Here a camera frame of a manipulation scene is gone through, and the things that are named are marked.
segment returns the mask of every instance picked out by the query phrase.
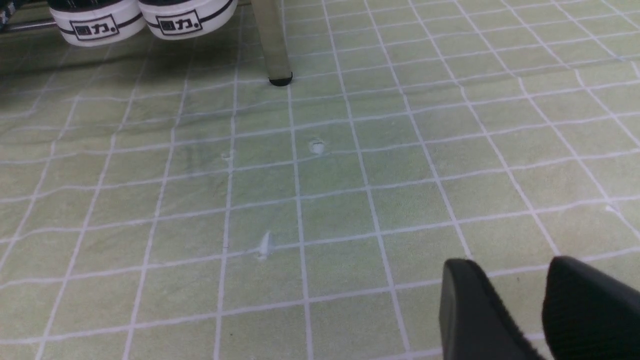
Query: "black rubber foot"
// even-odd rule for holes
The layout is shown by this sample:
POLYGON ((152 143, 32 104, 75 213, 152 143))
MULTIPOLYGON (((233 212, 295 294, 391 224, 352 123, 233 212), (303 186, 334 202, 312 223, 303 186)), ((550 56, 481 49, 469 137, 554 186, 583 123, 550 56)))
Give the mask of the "black rubber foot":
POLYGON ((291 73, 291 76, 289 76, 288 78, 284 78, 284 79, 269 79, 269 82, 272 85, 281 88, 283 86, 287 86, 287 85, 291 84, 291 80, 293 80, 293 73, 291 73))

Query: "metal leg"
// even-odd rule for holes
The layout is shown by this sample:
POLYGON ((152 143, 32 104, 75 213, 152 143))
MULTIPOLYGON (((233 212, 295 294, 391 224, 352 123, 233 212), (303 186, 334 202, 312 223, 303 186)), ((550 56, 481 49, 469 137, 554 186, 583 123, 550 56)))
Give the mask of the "metal leg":
POLYGON ((293 79, 277 0, 251 0, 269 81, 287 86, 293 79))

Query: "logo on shoe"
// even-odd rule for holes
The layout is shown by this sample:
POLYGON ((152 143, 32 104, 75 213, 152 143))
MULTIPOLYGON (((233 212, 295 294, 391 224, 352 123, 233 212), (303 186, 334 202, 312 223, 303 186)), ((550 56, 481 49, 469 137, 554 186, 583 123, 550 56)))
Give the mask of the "logo on shoe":
POLYGON ((196 10, 180 15, 156 16, 160 31, 165 36, 175 36, 194 33, 202 30, 202 23, 196 10))
POLYGON ((92 20, 71 20, 70 23, 79 41, 98 40, 113 37, 120 33, 118 25, 111 14, 92 20))

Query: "floor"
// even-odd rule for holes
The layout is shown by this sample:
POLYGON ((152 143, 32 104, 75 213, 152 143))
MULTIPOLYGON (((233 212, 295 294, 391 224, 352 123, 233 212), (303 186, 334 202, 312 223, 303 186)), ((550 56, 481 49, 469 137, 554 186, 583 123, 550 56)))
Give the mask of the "floor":
POLYGON ((640 288, 640 2, 284 0, 185 42, 0 39, 0 357, 440 359, 475 259, 548 355, 557 254, 640 288))

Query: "white sneaker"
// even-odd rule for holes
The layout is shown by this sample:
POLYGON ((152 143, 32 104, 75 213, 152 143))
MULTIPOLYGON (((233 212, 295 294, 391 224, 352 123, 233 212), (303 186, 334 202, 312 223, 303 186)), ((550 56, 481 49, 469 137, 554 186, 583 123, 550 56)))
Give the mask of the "white sneaker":
POLYGON ((151 32, 165 40, 208 34, 226 24, 237 5, 237 0, 140 0, 151 32))
POLYGON ((78 46, 121 41, 145 27, 138 0, 47 0, 65 40, 78 46))

